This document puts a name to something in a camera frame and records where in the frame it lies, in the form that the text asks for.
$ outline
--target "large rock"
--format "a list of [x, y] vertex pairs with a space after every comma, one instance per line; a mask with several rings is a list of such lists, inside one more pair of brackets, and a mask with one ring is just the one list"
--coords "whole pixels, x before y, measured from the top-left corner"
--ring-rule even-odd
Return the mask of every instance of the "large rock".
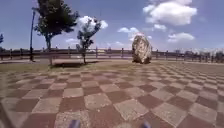
[[132, 43], [133, 62], [147, 64], [152, 58], [152, 46], [143, 34], [135, 36]]

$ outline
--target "paved plaza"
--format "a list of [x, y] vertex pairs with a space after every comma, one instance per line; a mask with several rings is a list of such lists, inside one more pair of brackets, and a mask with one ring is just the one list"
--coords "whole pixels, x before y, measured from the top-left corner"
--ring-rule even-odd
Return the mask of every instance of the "paved plaza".
[[16, 128], [223, 128], [224, 74], [186, 65], [8, 73], [0, 99]]

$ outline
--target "green foliage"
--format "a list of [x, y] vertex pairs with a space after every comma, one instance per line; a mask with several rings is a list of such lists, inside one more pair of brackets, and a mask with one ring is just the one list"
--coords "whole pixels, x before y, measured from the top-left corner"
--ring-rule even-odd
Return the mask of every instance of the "green foliage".
[[71, 9], [63, 0], [38, 0], [38, 8], [34, 8], [40, 16], [34, 30], [45, 36], [46, 42], [61, 34], [71, 32], [76, 26], [79, 17], [78, 12], [72, 13]]
[[78, 32], [77, 38], [80, 40], [80, 44], [77, 44], [76, 47], [81, 52], [84, 63], [86, 63], [86, 50], [94, 43], [90, 38], [100, 30], [100, 27], [100, 21], [97, 19], [88, 19], [88, 22], [82, 26], [82, 30]]
[[0, 35], [0, 44], [4, 41], [3, 34]]

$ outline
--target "street lamp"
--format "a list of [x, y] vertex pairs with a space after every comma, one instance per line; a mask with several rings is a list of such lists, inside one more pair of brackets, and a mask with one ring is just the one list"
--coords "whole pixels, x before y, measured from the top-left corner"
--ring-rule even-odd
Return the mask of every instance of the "street lamp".
[[35, 10], [33, 10], [33, 17], [32, 17], [32, 24], [31, 24], [31, 32], [30, 32], [30, 61], [33, 61], [33, 23], [34, 23], [34, 18], [35, 18]]

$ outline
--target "railing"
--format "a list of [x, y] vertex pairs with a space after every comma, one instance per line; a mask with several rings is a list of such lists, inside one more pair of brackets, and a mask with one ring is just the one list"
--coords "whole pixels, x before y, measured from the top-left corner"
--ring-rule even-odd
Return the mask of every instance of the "railing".
[[[44, 48], [42, 50], [34, 50], [33, 56], [34, 59], [44, 59], [48, 58], [49, 54], [54, 59], [79, 59], [81, 58], [80, 52], [76, 49], [58, 49], [52, 48], [51, 52], [48, 53]], [[18, 59], [29, 59], [30, 51], [19, 49], [19, 50], [5, 50], [0, 51], [1, 60], [18, 60]], [[131, 59], [132, 51], [131, 50], [115, 50], [115, 49], [88, 49], [86, 52], [87, 59]], [[214, 56], [203, 56], [196, 54], [183, 54], [175, 52], [161, 52], [161, 51], [152, 51], [152, 59], [156, 60], [172, 60], [172, 61], [194, 61], [194, 62], [224, 62], [224, 57], [218, 59]]]

